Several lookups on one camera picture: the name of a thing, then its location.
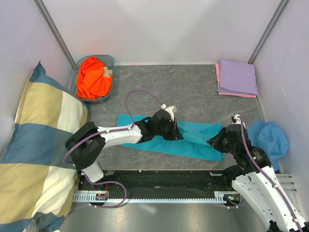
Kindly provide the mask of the teal t shirt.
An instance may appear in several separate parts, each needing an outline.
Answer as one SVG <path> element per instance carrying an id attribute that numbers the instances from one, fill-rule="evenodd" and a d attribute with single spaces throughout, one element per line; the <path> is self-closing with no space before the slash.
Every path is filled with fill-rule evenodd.
<path id="1" fill-rule="evenodd" d="M 151 141 L 139 144 L 122 144 L 137 150 L 165 153 L 182 157 L 190 157 L 210 161 L 222 161 L 224 155 L 211 147 L 207 141 L 217 135 L 222 129 L 221 123 L 197 123 L 178 121 L 178 129 L 182 140 L 167 141 L 161 136 L 155 136 Z"/>

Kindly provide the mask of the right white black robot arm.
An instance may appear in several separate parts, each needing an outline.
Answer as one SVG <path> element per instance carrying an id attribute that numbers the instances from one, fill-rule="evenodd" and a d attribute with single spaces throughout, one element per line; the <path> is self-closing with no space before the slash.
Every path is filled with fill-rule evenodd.
<path id="1" fill-rule="evenodd" d="M 215 150 L 233 155 L 236 165 L 224 169 L 222 187 L 239 193 L 268 232 L 309 230 L 309 222 L 288 198 L 266 153 L 252 145 L 243 125 L 224 127 L 207 142 Z"/>

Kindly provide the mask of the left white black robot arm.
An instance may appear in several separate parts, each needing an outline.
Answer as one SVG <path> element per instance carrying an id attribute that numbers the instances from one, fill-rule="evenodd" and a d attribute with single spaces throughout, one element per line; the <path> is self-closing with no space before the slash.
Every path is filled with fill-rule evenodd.
<path id="1" fill-rule="evenodd" d="M 174 113 L 175 106 L 160 109 L 152 117 L 143 118 L 132 125 L 120 127 L 97 127 L 93 122 L 84 124 L 66 142 L 67 154 L 77 170 L 89 179 L 89 185 L 101 190 L 106 185 L 103 170 L 97 163 L 100 152 L 108 147 L 122 144 L 141 144 L 162 137 L 166 141 L 183 140 Z"/>

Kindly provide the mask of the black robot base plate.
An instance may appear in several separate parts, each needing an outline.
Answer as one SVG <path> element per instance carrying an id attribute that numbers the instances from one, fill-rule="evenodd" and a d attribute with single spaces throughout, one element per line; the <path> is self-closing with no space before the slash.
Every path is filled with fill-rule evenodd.
<path id="1" fill-rule="evenodd" d="M 95 186 L 81 177 L 78 189 L 107 191 L 116 198 L 123 198 L 124 190 L 129 198 L 210 198 L 215 191 L 237 193 L 222 172 L 216 170 L 105 171 L 102 182 L 105 181 L 107 185 Z"/>

